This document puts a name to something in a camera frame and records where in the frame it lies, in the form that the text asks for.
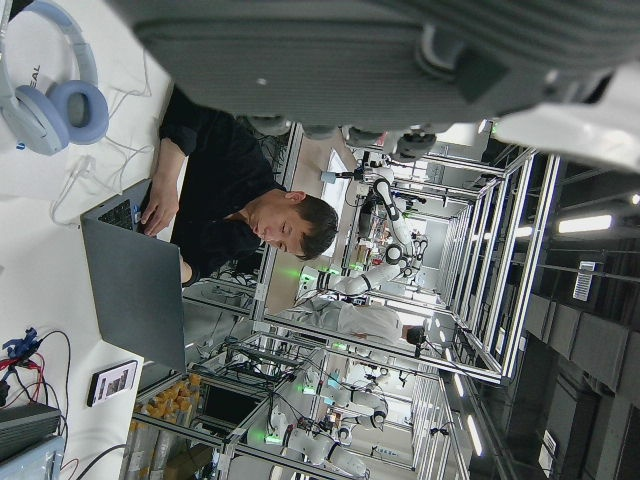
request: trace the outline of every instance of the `dark hair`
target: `dark hair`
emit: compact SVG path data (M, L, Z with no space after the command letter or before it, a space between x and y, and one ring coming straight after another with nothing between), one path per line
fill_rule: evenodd
M424 327L415 326L407 330L407 342L418 345L424 336Z
M324 200L307 195L295 206L300 218L311 224L308 234L302 235L300 260L311 260L324 252L338 233L338 214Z

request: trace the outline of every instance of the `black shirt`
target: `black shirt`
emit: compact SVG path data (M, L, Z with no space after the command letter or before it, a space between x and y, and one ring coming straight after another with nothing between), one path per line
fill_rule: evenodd
M274 188L260 145L232 115L192 103L174 88L160 127L189 157L171 242L185 261L208 275L260 245L242 221L224 218Z

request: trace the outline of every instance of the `laptop keyboard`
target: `laptop keyboard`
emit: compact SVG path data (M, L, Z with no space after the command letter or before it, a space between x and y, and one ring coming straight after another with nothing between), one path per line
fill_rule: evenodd
M116 227L133 230L133 224L131 221L131 202L129 199L125 200L108 212L100 215L98 220L110 225L115 225Z

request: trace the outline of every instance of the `laptop lid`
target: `laptop lid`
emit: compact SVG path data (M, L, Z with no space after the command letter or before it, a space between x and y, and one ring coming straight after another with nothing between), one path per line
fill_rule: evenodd
M127 193L115 197L113 205L127 198ZM97 220L111 200L114 199L81 217L102 338L147 360L184 372L178 247Z

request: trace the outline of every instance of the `man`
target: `man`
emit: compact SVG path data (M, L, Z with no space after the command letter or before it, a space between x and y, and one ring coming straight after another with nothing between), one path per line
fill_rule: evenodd
M184 260L183 285L249 255L262 241L302 260L331 245L337 232L335 210L275 182L257 140L233 116L196 105L174 88L160 138L141 220L145 233L153 236L176 217L171 242ZM178 200L177 180L186 157Z
M386 345L401 344L401 339L417 345L424 334L422 326L403 325L398 313L383 305L311 298L278 316Z

